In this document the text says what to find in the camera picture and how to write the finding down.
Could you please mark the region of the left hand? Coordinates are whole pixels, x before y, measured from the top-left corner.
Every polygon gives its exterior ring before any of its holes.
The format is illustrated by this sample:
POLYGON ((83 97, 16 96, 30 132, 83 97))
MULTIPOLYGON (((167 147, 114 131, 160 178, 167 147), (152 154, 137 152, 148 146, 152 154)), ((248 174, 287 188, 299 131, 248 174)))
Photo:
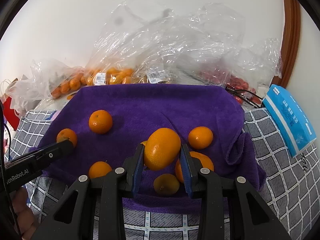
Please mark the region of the left hand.
POLYGON ((31 208, 27 206, 28 193, 25 188, 21 187, 16 191, 12 199, 14 212, 17 215, 18 225, 22 234, 22 239, 30 240, 39 223, 33 214, 31 208))

